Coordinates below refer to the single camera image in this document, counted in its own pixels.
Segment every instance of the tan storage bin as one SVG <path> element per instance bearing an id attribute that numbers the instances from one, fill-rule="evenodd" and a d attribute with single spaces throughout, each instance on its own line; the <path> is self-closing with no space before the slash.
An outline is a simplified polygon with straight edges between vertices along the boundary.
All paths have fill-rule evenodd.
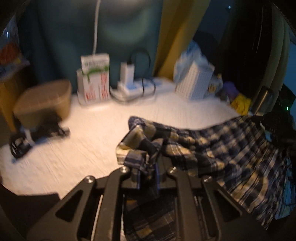
<path id="1" fill-rule="evenodd" d="M 55 80 L 27 89 L 17 100 L 13 113 L 25 128 L 40 126 L 55 113 L 62 120 L 70 112 L 72 86 Z"/>

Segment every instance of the yellow package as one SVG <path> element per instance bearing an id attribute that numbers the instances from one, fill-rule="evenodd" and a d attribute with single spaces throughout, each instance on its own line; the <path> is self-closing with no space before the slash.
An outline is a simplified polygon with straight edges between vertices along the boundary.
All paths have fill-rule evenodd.
<path id="1" fill-rule="evenodd" d="M 239 93 L 239 95 L 231 102 L 231 107 L 240 115 L 247 115 L 251 105 L 251 99 Z"/>

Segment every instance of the teal wall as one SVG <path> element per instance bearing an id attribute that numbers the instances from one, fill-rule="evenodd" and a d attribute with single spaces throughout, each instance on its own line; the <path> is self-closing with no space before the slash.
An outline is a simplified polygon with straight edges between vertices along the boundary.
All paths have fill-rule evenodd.
<path id="1" fill-rule="evenodd" d="M 97 53 L 110 55 L 110 83 L 119 81 L 120 62 L 144 48 L 151 57 L 138 53 L 133 60 L 136 77 L 152 75 L 161 21 L 162 1 L 142 6 L 135 11 L 120 9 L 116 2 L 102 0 Z M 19 24 L 25 55 L 30 59 L 39 83 L 54 78 L 67 78 L 77 89 L 76 70 L 80 56 L 92 53 L 96 0 L 32 0 Z"/>

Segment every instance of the plaid shirt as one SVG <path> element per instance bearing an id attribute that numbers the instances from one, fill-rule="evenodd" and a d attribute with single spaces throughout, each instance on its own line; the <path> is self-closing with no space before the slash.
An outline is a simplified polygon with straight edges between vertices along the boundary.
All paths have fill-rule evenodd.
<path id="1" fill-rule="evenodd" d="M 207 167 L 220 186 L 268 227 L 282 197 L 287 165 L 264 130 L 247 116 L 197 131 L 138 117 L 130 117 L 128 124 L 130 131 L 116 148 L 119 164 L 138 168 L 147 179 L 154 174 L 159 154 L 196 175 Z M 123 220 L 128 241 L 176 239 L 173 196 L 159 196 L 151 186 L 141 195 L 127 197 Z"/>

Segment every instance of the white bedsheet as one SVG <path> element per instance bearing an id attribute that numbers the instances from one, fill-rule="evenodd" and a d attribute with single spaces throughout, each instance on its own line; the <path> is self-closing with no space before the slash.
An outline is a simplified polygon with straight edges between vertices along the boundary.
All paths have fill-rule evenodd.
<path id="1" fill-rule="evenodd" d="M 62 198 L 85 176 L 96 178 L 118 168 L 115 147 L 128 132 L 128 118 L 139 116 L 178 128 L 202 129 L 238 116 L 218 99 L 188 102 L 175 93 L 132 105 L 115 101 L 81 107 L 73 96 L 71 113 L 62 126 L 69 138 L 49 140 L 14 161 L 9 146 L 0 149 L 3 185 L 16 194 L 57 192 Z"/>

